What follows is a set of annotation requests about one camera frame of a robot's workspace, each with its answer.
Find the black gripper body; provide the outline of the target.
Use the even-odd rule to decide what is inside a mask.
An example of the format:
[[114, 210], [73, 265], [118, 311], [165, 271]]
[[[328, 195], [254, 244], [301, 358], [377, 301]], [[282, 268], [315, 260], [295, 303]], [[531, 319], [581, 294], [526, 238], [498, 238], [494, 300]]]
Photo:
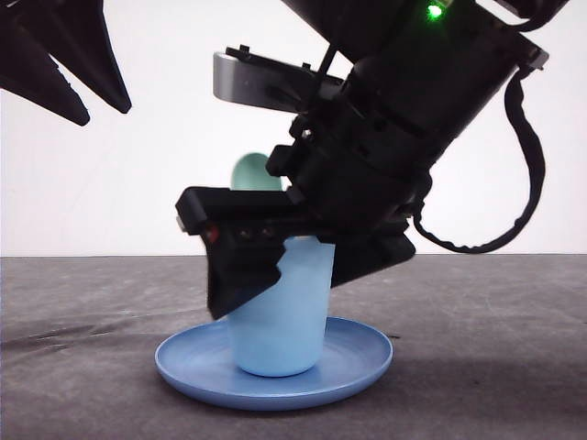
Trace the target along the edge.
[[278, 145], [267, 171], [285, 192], [186, 188], [176, 204], [190, 235], [208, 223], [290, 215], [304, 228], [364, 233], [407, 215], [421, 220], [431, 130], [395, 114], [300, 114], [292, 145]]

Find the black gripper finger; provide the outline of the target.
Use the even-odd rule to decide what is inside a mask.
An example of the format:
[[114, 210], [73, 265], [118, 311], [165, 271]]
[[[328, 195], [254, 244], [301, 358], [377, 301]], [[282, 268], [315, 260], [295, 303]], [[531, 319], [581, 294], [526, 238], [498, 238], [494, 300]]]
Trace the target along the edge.
[[247, 240], [227, 231], [202, 234], [207, 257], [207, 307], [217, 320], [276, 284], [285, 238]]
[[102, 1], [3, 1], [1, 27], [20, 27], [122, 114], [131, 108], [118, 68]]
[[320, 243], [334, 246], [331, 270], [325, 276], [327, 290], [389, 269], [415, 255], [415, 246], [402, 229], [336, 231], [317, 228], [315, 235]]
[[58, 65], [21, 27], [1, 27], [1, 88], [78, 126], [90, 121]]

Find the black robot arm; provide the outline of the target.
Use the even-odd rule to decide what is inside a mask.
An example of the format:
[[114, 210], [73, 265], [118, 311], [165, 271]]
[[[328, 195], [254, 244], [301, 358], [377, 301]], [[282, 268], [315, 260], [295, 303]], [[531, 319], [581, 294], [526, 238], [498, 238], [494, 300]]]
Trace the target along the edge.
[[509, 25], [473, 1], [292, 1], [328, 41], [318, 70], [247, 47], [214, 57], [213, 90], [231, 103], [294, 114], [292, 145], [267, 172], [286, 191], [190, 187], [176, 204], [185, 231], [203, 239], [207, 306], [221, 318], [281, 277], [285, 240], [315, 236], [335, 247], [333, 285], [409, 260], [430, 168], [499, 90], [529, 174], [529, 199], [511, 229], [477, 254], [511, 242], [540, 200], [545, 160], [522, 108], [522, 81], [548, 54], [527, 39], [559, 1], [509, 1]]

